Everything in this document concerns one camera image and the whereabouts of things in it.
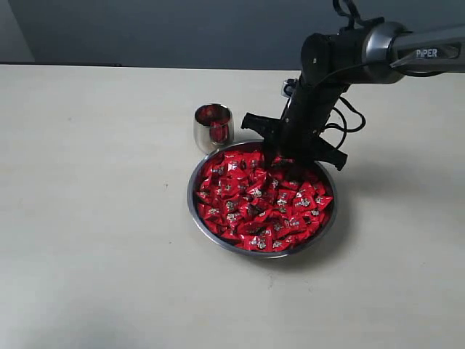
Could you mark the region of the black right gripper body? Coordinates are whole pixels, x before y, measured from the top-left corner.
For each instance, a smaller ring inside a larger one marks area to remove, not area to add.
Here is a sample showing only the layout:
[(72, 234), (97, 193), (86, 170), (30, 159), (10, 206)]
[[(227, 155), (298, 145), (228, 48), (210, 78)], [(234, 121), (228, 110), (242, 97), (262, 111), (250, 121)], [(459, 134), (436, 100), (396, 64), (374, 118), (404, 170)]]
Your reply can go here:
[(330, 82), (313, 87), (298, 79), (279, 119), (247, 113), (240, 127), (262, 136), (271, 157), (278, 153), (302, 163), (320, 161), (342, 170), (347, 154), (320, 134), (337, 100), (347, 90), (347, 84)]

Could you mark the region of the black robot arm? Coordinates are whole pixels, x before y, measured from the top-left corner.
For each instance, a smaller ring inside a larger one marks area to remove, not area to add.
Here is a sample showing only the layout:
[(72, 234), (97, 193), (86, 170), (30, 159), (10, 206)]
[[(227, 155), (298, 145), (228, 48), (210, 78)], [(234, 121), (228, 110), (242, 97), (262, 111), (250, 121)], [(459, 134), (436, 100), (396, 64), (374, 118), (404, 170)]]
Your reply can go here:
[(276, 156), (300, 164), (322, 161), (340, 170), (347, 155), (321, 135), (342, 95), (354, 84), (394, 84), (405, 76), (464, 72), (464, 27), (407, 31), (396, 22), (369, 23), (335, 35), (308, 36), (301, 73), (285, 82), (288, 102), (279, 119), (247, 113), (242, 128), (263, 138), (264, 165)]

